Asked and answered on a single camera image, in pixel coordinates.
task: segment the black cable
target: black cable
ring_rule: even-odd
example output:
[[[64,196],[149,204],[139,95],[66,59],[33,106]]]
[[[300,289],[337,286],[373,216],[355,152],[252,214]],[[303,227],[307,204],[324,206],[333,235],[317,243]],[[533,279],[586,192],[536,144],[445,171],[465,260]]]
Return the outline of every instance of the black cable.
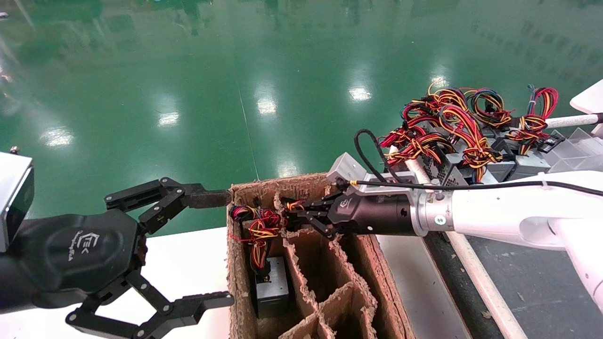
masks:
[[[379,179],[380,182],[385,182],[385,178],[381,175],[381,173],[379,173],[378,170],[375,169],[375,167],[373,166],[373,164],[368,160],[368,158],[364,155],[364,152],[362,151],[362,147],[360,147],[360,140],[359,137],[361,134],[368,134],[373,142],[377,145],[377,149],[379,150],[379,154],[381,155],[381,159],[383,159],[383,161],[385,162],[385,156],[383,155],[383,152],[381,152],[381,148],[379,146],[379,142],[377,141],[377,138],[375,137],[375,135],[373,134],[373,132],[363,128],[362,130],[359,130],[356,132],[356,135],[354,136],[354,146],[356,147],[356,151],[358,152],[358,155],[360,156],[360,158],[362,159],[362,161],[364,161],[364,163],[366,164],[366,166],[368,167],[368,169],[371,170],[371,172],[373,172],[373,174],[377,177],[377,179]]]
[[[547,186],[551,187],[559,187],[571,189],[573,191],[578,191],[587,194],[598,195],[603,197],[603,191],[598,191],[592,188],[586,188],[578,185],[573,185],[571,183],[564,182],[550,182],[545,181]],[[497,183],[493,185],[471,185],[471,186],[431,186],[431,185],[421,185],[415,183],[394,183],[394,182],[366,182],[357,180],[355,182],[357,185],[368,185],[368,186],[388,186],[388,187],[401,187],[401,188],[412,188],[412,189],[440,189],[442,191],[463,191],[463,190],[472,190],[472,189],[495,189],[495,188],[510,188],[510,187],[526,187],[526,186],[544,186],[545,183],[542,181],[528,181],[528,182],[503,182]]]
[[[391,169],[391,167],[389,166],[389,164],[387,164],[387,159],[385,158],[383,152],[381,151],[381,146],[379,145],[379,141],[377,141],[377,138],[375,137],[373,132],[367,130],[366,128],[363,128],[356,132],[356,135],[354,136],[354,146],[356,147],[356,151],[358,152],[358,155],[360,156],[360,158],[362,158],[362,161],[364,161],[364,163],[368,167],[368,169],[371,170],[371,172],[375,175],[375,177],[377,177],[377,179],[379,179],[380,182],[386,182],[385,178],[381,175],[381,173],[379,173],[379,171],[375,169],[373,164],[364,155],[364,152],[362,151],[362,147],[360,147],[360,141],[358,139],[361,134],[367,134],[369,137],[371,137],[371,140],[373,140],[373,143],[374,143],[375,147],[377,148],[377,152],[379,153],[379,156],[381,157],[381,160],[383,161],[385,168],[387,168],[388,172],[390,172],[391,176],[397,182],[402,182],[402,179],[400,179],[400,177],[396,175],[396,172],[394,172]]]

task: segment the cardboard compartment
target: cardboard compartment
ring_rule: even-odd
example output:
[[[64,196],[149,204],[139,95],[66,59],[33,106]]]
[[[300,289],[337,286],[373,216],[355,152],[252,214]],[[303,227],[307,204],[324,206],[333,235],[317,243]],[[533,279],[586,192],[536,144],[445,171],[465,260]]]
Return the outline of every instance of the cardboard compartment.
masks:
[[[318,322],[318,316],[313,313],[299,324],[283,333],[279,339],[326,339],[328,336]]]
[[[342,237],[339,244],[347,255],[347,261],[352,264],[354,271],[364,278],[371,295],[377,301],[372,322],[377,338],[395,339],[405,335],[408,337],[403,326],[404,323],[408,324],[406,313],[399,311],[403,309],[401,304],[397,307],[393,305],[399,300],[398,292],[383,283],[388,278],[386,274],[389,273],[391,277],[391,273],[389,268],[383,266],[381,260],[377,260],[378,254],[382,255],[377,239],[373,235],[348,235]]]
[[[297,264],[316,302],[325,301],[338,287],[349,281],[329,241],[313,230],[298,232],[285,240],[294,245]]]
[[[279,198],[318,200],[331,190],[324,174],[233,185],[234,204],[261,201],[281,212]],[[228,232],[241,227],[227,217]],[[312,229],[283,232],[270,256],[284,256],[290,283],[290,309],[258,319],[247,245],[228,239],[231,339],[414,339],[406,312],[374,236],[329,242]]]
[[[372,313],[358,286],[353,282],[338,288],[318,306],[335,339],[374,339]]]

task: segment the white robotic arm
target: white robotic arm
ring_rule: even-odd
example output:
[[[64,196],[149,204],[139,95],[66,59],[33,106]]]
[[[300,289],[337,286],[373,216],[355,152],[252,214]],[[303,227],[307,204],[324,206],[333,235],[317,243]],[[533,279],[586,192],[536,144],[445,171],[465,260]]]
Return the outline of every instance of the white robotic arm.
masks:
[[[541,174],[519,181],[565,182],[603,189],[603,173]],[[603,197],[570,189],[528,186],[455,191],[454,230],[521,246],[567,251],[582,283],[603,312]]]
[[[339,185],[344,196],[333,202],[328,222],[342,233],[425,236],[430,231],[456,231],[537,249],[565,250],[603,312],[603,288],[599,290],[603,282],[602,172],[539,174],[498,185],[441,187],[444,192],[415,184],[424,181],[417,180],[417,172],[421,171],[397,173],[402,179],[399,183],[392,182],[391,174],[382,175],[389,182],[376,182],[375,175],[344,153],[327,178],[351,185]]]

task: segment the black connector plug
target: black connector plug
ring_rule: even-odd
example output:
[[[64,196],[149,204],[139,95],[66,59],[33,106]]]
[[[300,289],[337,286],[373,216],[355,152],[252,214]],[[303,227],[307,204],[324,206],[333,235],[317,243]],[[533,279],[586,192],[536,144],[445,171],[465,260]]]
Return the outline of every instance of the black connector plug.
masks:
[[[350,187],[350,182],[345,181],[341,177],[337,177],[337,179],[335,179],[335,187],[337,187],[337,189],[339,189],[341,192],[345,192],[346,189]]]
[[[563,135],[549,135],[549,137],[546,139],[538,140],[536,145],[538,146],[538,151],[541,151],[542,153],[548,153],[553,148],[557,147],[557,145],[565,141],[565,139],[566,138]]]
[[[502,151],[505,148],[505,138],[503,137],[498,137],[496,138],[496,140],[492,143],[492,145],[490,145],[490,148],[492,148],[495,151]]]

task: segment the dark gray surface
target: dark gray surface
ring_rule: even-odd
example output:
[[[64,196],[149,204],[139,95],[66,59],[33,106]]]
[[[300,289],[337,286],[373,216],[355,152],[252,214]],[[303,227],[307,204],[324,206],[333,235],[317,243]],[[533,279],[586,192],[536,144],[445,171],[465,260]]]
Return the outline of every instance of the dark gray surface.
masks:
[[[603,338],[601,312],[566,252],[467,238],[528,338]]]

